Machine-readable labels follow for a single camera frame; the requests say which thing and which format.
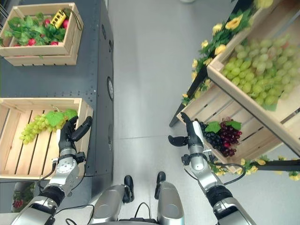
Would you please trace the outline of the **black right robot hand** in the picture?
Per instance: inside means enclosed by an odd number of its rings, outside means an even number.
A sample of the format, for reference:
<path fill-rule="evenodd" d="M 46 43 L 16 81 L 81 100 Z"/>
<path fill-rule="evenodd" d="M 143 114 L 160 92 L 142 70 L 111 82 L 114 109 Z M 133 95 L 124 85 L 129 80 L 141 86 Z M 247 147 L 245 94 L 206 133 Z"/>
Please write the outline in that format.
<path fill-rule="evenodd" d="M 191 120 L 184 112 L 181 112 L 181 118 L 186 124 L 187 136 L 168 136 L 168 141 L 171 145 L 176 147 L 188 146 L 202 146 L 203 147 L 203 135 L 200 127 L 200 123 L 197 120 Z"/>

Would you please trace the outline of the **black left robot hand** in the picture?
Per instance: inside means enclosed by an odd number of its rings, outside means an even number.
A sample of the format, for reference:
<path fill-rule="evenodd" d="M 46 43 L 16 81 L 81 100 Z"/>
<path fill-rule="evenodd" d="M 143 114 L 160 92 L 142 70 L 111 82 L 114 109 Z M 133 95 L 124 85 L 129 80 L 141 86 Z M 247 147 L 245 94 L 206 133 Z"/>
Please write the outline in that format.
<path fill-rule="evenodd" d="M 76 121 L 79 117 L 74 116 L 69 119 L 63 128 L 60 131 L 60 140 L 58 143 L 59 153 L 61 153 L 64 149 L 74 149 L 75 142 L 79 141 L 90 129 L 92 125 L 92 117 L 88 116 L 82 125 L 80 125 L 77 129 L 75 129 Z"/>

